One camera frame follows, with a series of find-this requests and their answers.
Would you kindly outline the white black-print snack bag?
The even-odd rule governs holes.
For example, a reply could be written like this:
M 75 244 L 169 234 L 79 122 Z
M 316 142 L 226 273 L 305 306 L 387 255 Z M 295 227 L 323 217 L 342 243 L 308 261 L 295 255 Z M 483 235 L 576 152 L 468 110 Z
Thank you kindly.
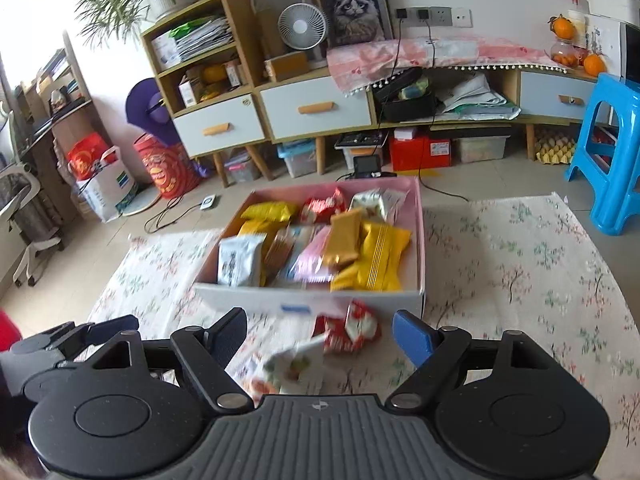
M 218 245 L 217 283 L 229 287 L 258 287 L 262 279 L 264 233 L 224 238 Z

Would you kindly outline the brown cracker packet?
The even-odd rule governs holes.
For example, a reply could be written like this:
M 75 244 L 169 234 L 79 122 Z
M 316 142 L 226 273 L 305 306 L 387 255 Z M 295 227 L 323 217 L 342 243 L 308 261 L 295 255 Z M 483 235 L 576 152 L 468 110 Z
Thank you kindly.
M 277 232 L 264 259 L 264 268 L 268 275 L 277 274 L 284 267 L 298 238 L 299 229 L 292 226 Z

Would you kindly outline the gold orange snack packet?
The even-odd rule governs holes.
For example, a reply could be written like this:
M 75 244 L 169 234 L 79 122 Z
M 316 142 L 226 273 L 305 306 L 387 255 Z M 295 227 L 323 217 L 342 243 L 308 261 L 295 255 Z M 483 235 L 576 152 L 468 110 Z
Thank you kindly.
M 331 229 L 322 252 L 322 262 L 330 268 L 357 260 L 360 247 L 362 209 L 349 209 L 331 218 Z

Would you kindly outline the yellow snack bag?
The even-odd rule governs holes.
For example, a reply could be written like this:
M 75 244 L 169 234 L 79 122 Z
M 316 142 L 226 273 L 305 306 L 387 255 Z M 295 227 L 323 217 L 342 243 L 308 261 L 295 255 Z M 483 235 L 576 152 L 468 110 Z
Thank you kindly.
M 241 214 L 244 220 L 288 223 L 296 215 L 297 205 L 290 202 L 261 202 L 248 206 Z

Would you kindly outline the white pecan kernels bag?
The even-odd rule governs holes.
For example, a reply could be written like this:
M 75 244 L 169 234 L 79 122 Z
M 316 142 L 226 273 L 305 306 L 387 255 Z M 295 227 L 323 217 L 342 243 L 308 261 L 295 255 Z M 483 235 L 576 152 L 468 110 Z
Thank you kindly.
M 391 188 L 372 188 L 352 196 L 349 208 L 359 210 L 363 219 L 394 224 L 406 197 L 406 192 Z

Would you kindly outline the red white snack bag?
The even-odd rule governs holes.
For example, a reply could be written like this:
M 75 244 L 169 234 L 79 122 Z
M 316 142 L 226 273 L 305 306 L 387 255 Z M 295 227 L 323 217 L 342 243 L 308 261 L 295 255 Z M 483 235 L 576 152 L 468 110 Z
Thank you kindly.
M 305 200 L 299 213 L 299 221 L 303 224 L 327 224 L 336 214 L 347 210 L 345 196 L 340 188 L 334 188 L 322 196 Z

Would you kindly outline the white orange snack bag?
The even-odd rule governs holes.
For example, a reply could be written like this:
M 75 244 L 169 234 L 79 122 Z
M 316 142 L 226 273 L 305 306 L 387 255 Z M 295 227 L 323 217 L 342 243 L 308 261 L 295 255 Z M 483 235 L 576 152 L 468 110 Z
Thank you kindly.
M 324 335 L 314 336 L 262 358 L 248 382 L 254 402 L 267 394 L 318 394 L 323 384 L 325 341 Z

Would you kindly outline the small red snack bag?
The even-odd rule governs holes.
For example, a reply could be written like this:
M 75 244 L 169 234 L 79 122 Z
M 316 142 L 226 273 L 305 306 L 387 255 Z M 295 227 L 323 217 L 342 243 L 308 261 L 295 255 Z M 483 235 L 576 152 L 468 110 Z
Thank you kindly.
M 319 315 L 312 336 L 323 339 L 324 353 L 356 353 L 382 335 L 381 324 L 372 310 L 352 300 L 344 318 Z

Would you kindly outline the white office chair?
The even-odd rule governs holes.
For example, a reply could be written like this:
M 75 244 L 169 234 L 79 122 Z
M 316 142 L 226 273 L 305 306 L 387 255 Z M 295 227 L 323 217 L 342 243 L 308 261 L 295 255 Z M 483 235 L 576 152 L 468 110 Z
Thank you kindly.
M 62 252 L 64 244 L 40 204 L 41 183 L 35 169 L 20 159 L 15 128 L 14 111 L 1 110 L 1 226 L 16 231 L 25 244 L 13 274 L 14 285 L 34 287 L 38 257 L 53 248 Z

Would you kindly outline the red round gift bag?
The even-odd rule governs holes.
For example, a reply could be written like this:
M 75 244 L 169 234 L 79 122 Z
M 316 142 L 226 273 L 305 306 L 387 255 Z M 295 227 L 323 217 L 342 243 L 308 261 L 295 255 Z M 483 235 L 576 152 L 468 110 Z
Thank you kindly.
M 134 149 L 165 200 L 179 198 L 200 185 L 202 178 L 181 142 L 167 145 L 145 133 L 134 141 Z

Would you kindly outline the red storage box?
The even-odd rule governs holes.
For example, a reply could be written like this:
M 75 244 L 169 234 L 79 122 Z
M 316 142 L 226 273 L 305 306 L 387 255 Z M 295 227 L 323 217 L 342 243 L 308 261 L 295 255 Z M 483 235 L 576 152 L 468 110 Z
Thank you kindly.
M 417 136 L 411 140 L 393 138 L 390 141 L 390 161 L 396 172 L 450 167 L 451 144 L 449 140 L 432 140 L 428 136 Z

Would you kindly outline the yellow egg tray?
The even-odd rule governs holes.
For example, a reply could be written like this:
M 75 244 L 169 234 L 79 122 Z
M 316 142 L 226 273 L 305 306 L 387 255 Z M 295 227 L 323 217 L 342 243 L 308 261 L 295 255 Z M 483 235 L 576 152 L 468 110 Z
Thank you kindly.
M 568 165 L 576 151 L 576 138 L 559 131 L 542 130 L 536 134 L 534 155 L 544 165 Z

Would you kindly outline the wooden drawer cabinet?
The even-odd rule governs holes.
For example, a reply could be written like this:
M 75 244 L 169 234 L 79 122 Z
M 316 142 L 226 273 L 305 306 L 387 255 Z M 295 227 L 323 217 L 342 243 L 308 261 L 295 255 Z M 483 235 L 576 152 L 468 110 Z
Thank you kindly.
M 223 16 L 231 39 L 171 67 L 164 67 L 153 42 L 166 32 L 194 18 Z M 326 136 L 378 128 L 393 128 L 395 122 L 378 118 L 373 93 L 389 87 L 399 74 L 378 87 L 354 94 L 337 88 L 328 66 L 288 78 L 271 81 L 262 56 L 259 25 L 250 10 L 250 0 L 200 0 L 158 21 L 142 32 L 141 40 L 152 65 L 154 77 L 186 154 L 193 159 L 220 160 L 225 150 L 254 148 L 272 143 L 312 139 L 323 146 Z M 193 67 L 208 62 L 222 63 L 237 58 L 244 84 L 219 96 L 186 105 L 179 91 L 182 77 Z M 454 76 L 485 74 L 491 89 L 518 106 L 515 122 L 531 136 L 538 125 L 568 125 L 581 122 L 582 109 L 596 83 L 583 70 L 566 73 L 533 68 L 471 70 L 466 67 L 431 68 L 432 77 L 447 82 Z

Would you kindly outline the orange fruit on top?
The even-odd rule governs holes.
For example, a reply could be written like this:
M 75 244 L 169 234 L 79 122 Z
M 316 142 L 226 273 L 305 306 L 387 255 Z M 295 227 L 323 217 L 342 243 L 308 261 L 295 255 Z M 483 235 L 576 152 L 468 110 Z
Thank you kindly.
M 561 40 L 572 41 L 576 36 L 574 24 L 562 14 L 549 18 L 548 24 L 550 30 Z

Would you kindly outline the wall power outlet strip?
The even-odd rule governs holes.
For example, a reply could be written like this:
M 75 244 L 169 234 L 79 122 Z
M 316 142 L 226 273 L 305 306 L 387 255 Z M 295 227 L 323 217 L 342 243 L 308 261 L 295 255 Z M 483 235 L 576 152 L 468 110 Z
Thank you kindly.
M 472 13 L 465 8 L 450 6 L 414 6 L 397 8 L 396 18 L 407 26 L 472 28 Z

